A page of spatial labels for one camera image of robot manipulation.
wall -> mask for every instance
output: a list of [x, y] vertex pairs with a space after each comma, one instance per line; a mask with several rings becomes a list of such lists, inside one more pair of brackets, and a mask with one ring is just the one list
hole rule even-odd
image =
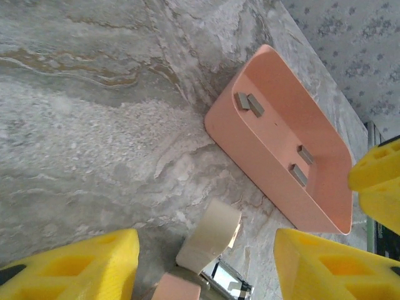
[[398, 0], [283, 0], [363, 122], [400, 134]]

pink plastic container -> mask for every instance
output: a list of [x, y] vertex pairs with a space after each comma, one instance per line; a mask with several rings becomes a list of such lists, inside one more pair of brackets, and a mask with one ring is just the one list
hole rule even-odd
[[[264, 113], [238, 107], [252, 94]], [[263, 45], [228, 84], [205, 118], [208, 134], [302, 231], [348, 234], [353, 213], [349, 150], [279, 54]], [[307, 149], [308, 164], [298, 153]], [[301, 183], [289, 171], [297, 165]]]

marble surface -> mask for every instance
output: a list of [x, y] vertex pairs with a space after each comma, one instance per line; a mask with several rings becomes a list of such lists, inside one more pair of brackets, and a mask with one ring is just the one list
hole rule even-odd
[[[263, 43], [360, 159], [364, 126], [279, 1], [1, 1], [0, 262], [137, 228], [137, 299], [218, 198], [242, 211], [225, 259], [255, 299], [280, 298], [273, 241], [291, 223], [203, 125]], [[365, 249], [365, 217], [323, 236]]]

